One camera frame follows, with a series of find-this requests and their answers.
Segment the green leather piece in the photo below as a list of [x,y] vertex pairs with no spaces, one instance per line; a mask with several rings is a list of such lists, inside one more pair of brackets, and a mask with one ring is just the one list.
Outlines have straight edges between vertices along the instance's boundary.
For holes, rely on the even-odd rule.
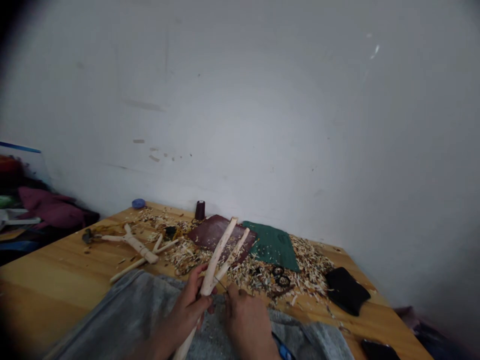
[[242,225],[257,233],[257,241],[250,249],[251,254],[257,255],[257,260],[300,272],[289,234],[283,230],[250,221],[244,221]]

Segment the white wall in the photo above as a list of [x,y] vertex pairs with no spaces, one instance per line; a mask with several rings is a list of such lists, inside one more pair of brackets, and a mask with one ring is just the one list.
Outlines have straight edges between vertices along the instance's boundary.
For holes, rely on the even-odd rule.
[[105,216],[203,199],[342,246],[394,306],[480,351],[479,16],[459,0],[51,1],[16,38],[0,140],[41,149],[55,188]]

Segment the brown leather piece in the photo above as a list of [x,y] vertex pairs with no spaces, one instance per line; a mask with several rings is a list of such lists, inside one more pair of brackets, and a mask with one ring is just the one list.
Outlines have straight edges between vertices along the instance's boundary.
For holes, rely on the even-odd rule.
[[[224,234],[229,222],[230,220],[224,218],[223,216],[213,215],[212,217],[202,222],[195,229],[190,231],[187,237],[195,244],[204,247],[207,250],[214,251],[215,247],[220,241],[220,238]],[[228,256],[230,255],[230,251],[234,249],[235,244],[240,240],[240,238],[244,234],[244,231],[245,227],[239,224],[235,226],[233,232],[231,233],[230,239],[226,243],[225,249],[221,253],[220,262],[223,262],[228,258]],[[250,231],[250,233],[245,239],[245,243],[241,247],[242,252],[238,257],[237,261],[234,262],[234,264],[241,263],[245,260],[245,258],[250,252],[250,249],[254,245],[256,238],[257,233],[254,231]]]

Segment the hand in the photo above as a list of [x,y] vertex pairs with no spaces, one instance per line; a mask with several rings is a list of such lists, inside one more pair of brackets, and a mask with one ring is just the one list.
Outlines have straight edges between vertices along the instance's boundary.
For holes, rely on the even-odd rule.
[[[167,359],[183,344],[195,326],[199,330],[202,327],[205,310],[208,310],[210,314],[214,313],[212,297],[200,296],[199,294],[204,281],[204,277],[199,277],[199,275],[207,268],[208,264],[203,264],[190,272],[188,281],[176,299],[171,313],[162,321],[155,332],[153,343],[158,343],[156,359]],[[216,293],[217,289],[214,288],[212,294]]]
[[231,283],[225,294],[226,330],[242,360],[280,359],[262,300]]

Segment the wrist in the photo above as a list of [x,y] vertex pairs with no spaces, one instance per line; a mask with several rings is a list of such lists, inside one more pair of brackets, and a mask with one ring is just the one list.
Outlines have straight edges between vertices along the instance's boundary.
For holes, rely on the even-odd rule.
[[240,352],[242,360],[281,360],[279,349],[273,338],[267,343],[262,344],[257,349],[244,349]]
[[150,346],[153,349],[154,360],[167,360],[177,349],[169,333],[162,328],[159,328],[151,337]]

